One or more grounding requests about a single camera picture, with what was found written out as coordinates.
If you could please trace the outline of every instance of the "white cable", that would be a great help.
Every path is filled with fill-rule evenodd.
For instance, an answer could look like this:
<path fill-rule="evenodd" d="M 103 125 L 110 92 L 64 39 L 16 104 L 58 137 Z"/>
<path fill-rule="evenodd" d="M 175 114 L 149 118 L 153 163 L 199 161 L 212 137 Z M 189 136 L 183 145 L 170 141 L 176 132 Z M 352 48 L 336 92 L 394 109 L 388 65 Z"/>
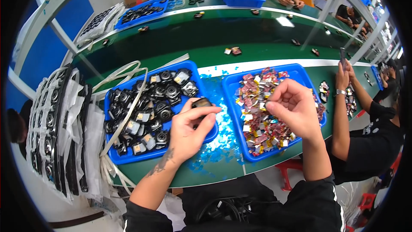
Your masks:
<path fill-rule="evenodd" d="M 185 54 L 177 59 L 174 59 L 170 62 L 168 62 L 167 64 L 159 67 L 165 67 L 171 64 L 175 64 L 178 62 L 181 62 L 183 60 L 187 60 L 189 59 L 189 54 Z M 125 70 L 131 68 L 132 66 L 136 65 L 137 66 L 129 72 L 126 72 L 124 74 L 121 74 L 122 72 L 124 72 Z M 146 67 L 144 68 L 140 68 L 140 61 L 133 61 L 130 62 L 129 64 L 122 66 L 121 68 L 117 69 L 116 71 L 114 71 L 112 74 L 110 74 L 109 76 L 107 76 L 104 80 L 102 80 L 100 83 L 98 83 L 96 86 L 93 87 L 92 92 L 94 93 L 98 88 L 101 87 L 101 85 L 125 77 L 120 83 L 118 83 L 118 85 L 130 80 L 134 74 L 136 74 L 137 72 L 143 71 L 145 70 L 145 78 L 143 80 L 143 84 L 142 84 L 142 88 L 145 87 L 146 85 L 146 81 L 147 81 L 147 73 L 148 73 L 148 69 Z M 113 181 L 111 179 L 111 177 L 115 177 L 116 175 L 119 176 L 120 182 L 123 185 L 123 187 L 125 188 L 126 192 L 131 195 L 131 192 L 129 190 L 129 187 L 127 186 L 127 184 L 129 184 L 130 187 L 136 187 L 136 185 L 125 175 L 123 174 L 117 167 L 117 165 L 115 165 L 112 160 L 109 158 L 109 156 L 107 155 L 107 152 L 109 151 L 110 147 L 112 146 L 113 142 L 115 141 L 115 139 L 120 135 L 120 132 L 123 130 L 123 127 L 126 125 L 127 121 L 129 120 L 131 113 L 133 112 L 138 100 L 140 99 L 140 96 L 142 94 L 143 90 L 140 90 L 139 93 L 137 94 L 136 98 L 133 100 L 130 109 L 125 117 L 125 119 L 121 122 L 121 124 L 119 124 L 119 127 L 116 129 L 116 131 L 113 133 L 113 136 L 111 137 L 111 139 L 109 140 L 109 142 L 106 143 L 105 148 L 102 150 L 102 152 L 100 153 L 100 169 L 102 172 L 102 176 L 103 179 L 110 185 L 113 185 Z"/>

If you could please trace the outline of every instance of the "white pillar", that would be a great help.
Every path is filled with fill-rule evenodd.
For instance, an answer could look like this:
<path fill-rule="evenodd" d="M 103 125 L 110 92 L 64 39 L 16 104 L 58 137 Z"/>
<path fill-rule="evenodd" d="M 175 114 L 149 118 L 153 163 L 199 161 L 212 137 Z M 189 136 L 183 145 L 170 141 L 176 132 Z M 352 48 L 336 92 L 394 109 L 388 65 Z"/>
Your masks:
<path fill-rule="evenodd" d="M 70 50 L 73 55 L 78 53 L 78 49 L 73 41 L 67 36 L 66 32 L 60 26 L 59 22 L 54 18 L 51 23 L 49 24 L 50 27 L 53 29 L 54 33 L 59 37 L 61 42 L 66 46 L 67 49 Z"/>
<path fill-rule="evenodd" d="M 363 25 L 365 25 L 365 23 L 366 23 L 366 21 L 362 20 L 362 22 L 359 24 L 359 27 L 356 29 L 355 33 L 352 35 L 353 37 L 351 39 L 349 39 L 349 41 L 345 44 L 345 46 L 344 46 L 345 49 L 347 47 L 349 47 L 349 45 L 353 42 L 353 40 L 358 36 L 358 34 L 362 30 Z"/>
<path fill-rule="evenodd" d="M 329 10 L 330 10 L 330 6 L 333 4 L 335 0 L 327 0 L 325 7 L 322 9 L 321 14 L 319 15 L 319 22 L 323 23 L 327 17 L 327 15 L 329 14 Z"/>
<path fill-rule="evenodd" d="M 351 58 L 351 64 L 355 64 L 356 62 L 359 61 L 359 59 L 368 51 L 373 41 L 381 33 L 381 30 L 385 27 L 385 22 L 389 18 L 389 10 L 386 7 L 384 10 L 385 10 L 385 13 L 381 16 L 379 23 L 376 25 L 375 29 L 373 30 L 373 33 L 369 36 L 369 39 L 365 41 L 365 43 L 360 47 L 360 49 Z"/>
<path fill-rule="evenodd" d="M 23 93 L 26 97 L 29 99 L 33 100 L 36 97 L 36 92 L 29 87 L 24 81 L 16 75 L 16 73 L 9 67 L 9 73 L 8 73 L 8 78 L 10 82 L 19 90 L 21 93 Z"/>
<path fill-rule="evenodd" d="M 370 63 L 375 64 L 376 62 L 378 62 L 378 60 L 385 54 L 386 50 L 389 48 L 389 45 L 394 41 L 396 35 L 398 34 L 398 30 L 395 29 L 394 32 L 392 33 L 392 37 L 389 39 L 388 43 L 384 46 L 384 48 L 382 49 L 381 53 L 379 53 L 375 59 Z"/>
<path fill-rule="evenodd" d="M 398 44 L 396 44 L 396 46 L 394 47 L 394 49 L 392 49 L 391 53 L 389 54 L 389 56 L 385 59 L 385 62 L 388 62 L 388 60 L 390 58 L 394 57 L 394 54 L 396 53 L 396 50 L 399 48 L 400 46 L 400 42 L 398 42 Z"/>

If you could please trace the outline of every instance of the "black sleeve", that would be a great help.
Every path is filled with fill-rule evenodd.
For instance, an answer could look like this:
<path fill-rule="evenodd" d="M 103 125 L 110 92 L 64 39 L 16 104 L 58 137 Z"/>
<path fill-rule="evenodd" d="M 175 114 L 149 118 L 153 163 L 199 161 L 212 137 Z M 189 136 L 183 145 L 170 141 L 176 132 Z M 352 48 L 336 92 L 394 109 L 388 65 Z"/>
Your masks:
<path fill-rule="evenodd" d="M 392 107 L 384 107 L 375 101 L 372 101 L 369 108 L 370 121 L 374 122 L 380 117 L 392 119 L 394 118 L 396 111 Z"/>
<path fill-rule="evenodd" d="M 381 169 L 391 156 L 389 136 L 351 137 L 346 172 L 364 172 Z"/>
<path fill-rule="evenodd" d="M 344 19 L 347 19 L 348 18 L 348 11 L 346 9 L 346 6 L 345 5 L 340 5 L 339 8 L 337 8 L 335 16 L 340 16 Z"/>
<path fill-rule="evenodd" d="M 173 232 L 172 221 L 158 211 L 143 208 L 131 201 L 127 202 L 126 210 L 125 232 Z"/>
<path fill-rule="evenodd" d="M 287 231 L 344 231 L 343 210 L 336 200 L 333 174 L 317 181 L 300 181 L 276 213 L 274 226 Z"/>

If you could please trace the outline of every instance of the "black electronic component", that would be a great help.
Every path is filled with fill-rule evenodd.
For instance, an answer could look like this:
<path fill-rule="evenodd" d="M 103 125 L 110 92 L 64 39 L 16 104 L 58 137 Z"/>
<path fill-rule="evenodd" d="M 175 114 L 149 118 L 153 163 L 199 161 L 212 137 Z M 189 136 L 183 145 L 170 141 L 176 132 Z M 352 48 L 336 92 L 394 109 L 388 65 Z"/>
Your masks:
<path fill-rule="evenodd" d="M 156 105 L 155 105 L 155 111 L 154 111 L 154 113 L 156 114 L 156 115 L 159 115 L 159 113 L 162 111 L 162 110 L 164 110 L 164 109 L 166 109 L 166 108 L 169 108 L 169 105 L 167 104 L 167 102 L 166 101 L 159 101 L 159 102 L 157 102 L 156 103 Z"/>
<path fill-rule="evenodd" d="M 176 98 L 180 94 L 180 89 L 174 84 L 168 84 L 166 87 L 166 97 L 169 99 Z"/>
<path fill-rule="evenodd" d="M 117 149 L 117 154 L 120 156 L 127 154 L 127 146 L 123 145 L 119 149 Z"/>
<path fill-rule="evenodd" d="M 160 130 L 156 132 L 155 136 L 156 145 L 163 145 L 166 146 L 169 144 L 170 136 L 168 131 Z"/>
<path fill-rule="evenodd" d="M 54 122 L 54 112 L 49 112 L 46 118 L 46 126 L 52 127 Z"/>
<path fill-rule="evenodd" d="M 196 87 L 194 81 L 187 81 L 182 86 L 182 92 L 184 95 L 192 98 L 199 92 L 199 89 Z"/>
<path fill-rule="evenodd" d="M 154 121 L 152 121 L 152 123 L 150 124 L 150 128 L 153 132 L 157 131 L 162 128 L 162 123 L 159 120 L 154 119 Z"/>
<path fill-rule="evenodd" d="M 166 123 L 172 120 L 172 117 L 174 116 L 173 111 L 170 108 L 163 109 L 159 113 L 159 118 L 162 123 Z"/>
<path fill-rule="evenodd" d="M 159 76 L 160 76 L 160 81 L 162 83 L 168 83 L 168 82 L 172 81 L 172 79 L 173 79 L 172 74 L 169 72 L 169 70 L 160 72 Z"/>
<path fill-rule="evenodd" d="M 44 104 L 46 103 L 46 98 L 47 98 L 47 94 L 48 94 L 48 93 L 49 93 L 49 92 L 46 91 L 46 92 L 44 93 L 44 95 L 43 95 L 42 106 L 44 106 Z"/>
<path fill-rule="evenodd" d="M 52 154 L 52 152 L 51 152 L 51 143 L 52 143 L 52 140 L 51 140 L 51 138 L 50 137 L 46 137 L 45 139 L 44 139 L 44 153 L 46 154 L 46 156 L 48 156 L 48 157 L 51 157 L 51 154 Z"/>
<path fill-rule="evenodd" d="M 173 106 L 176 106 L 176 105 L 178 105 L 180 102 L 182 102 L 182 98 L 181 98 L 180 96 L 177 96 L 177 97 L 175 97 L 175 98 L 169 98 L 168 100 L 169 100 L 170 105 L 171 105 L 172 107 L 173 107 Z"/>

